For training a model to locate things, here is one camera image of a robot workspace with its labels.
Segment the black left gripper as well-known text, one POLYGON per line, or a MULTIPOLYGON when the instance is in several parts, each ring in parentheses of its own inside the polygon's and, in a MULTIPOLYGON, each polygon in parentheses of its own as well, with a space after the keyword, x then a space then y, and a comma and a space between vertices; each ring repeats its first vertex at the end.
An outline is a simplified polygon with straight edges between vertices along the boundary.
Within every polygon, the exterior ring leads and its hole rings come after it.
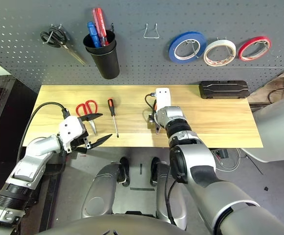
MULTIPOLYGON (((103 114, 94 113, 94 114, 86 114, 79 117, 79 120, 84 121, 92 121, 96 118, 101 117, 103 114)), ((99 138, 96 142, 90 143, 88 140, 88 132, 85 125, 80 121, 74 121, 70 128, 70 148, 72 151, 77 151, 80 153, 86 153, 88 149, 93 149, 102 145, 105 141, 107 141, 112 134, 106 135, 104 137, 99 138)))

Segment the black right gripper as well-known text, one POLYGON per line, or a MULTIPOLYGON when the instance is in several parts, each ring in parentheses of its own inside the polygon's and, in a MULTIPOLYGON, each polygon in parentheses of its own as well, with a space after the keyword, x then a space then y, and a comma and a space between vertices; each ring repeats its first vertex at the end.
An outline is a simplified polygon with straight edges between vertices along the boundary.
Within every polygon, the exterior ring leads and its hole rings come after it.
POLYGON ((154 124, 155 130, 160 130, 161 129, 161 126, 160 126, 160 124, 158 124, 157 119, 156 119, 155 108, 152 108, 152 113, 149 114, 148 122, 154 124))

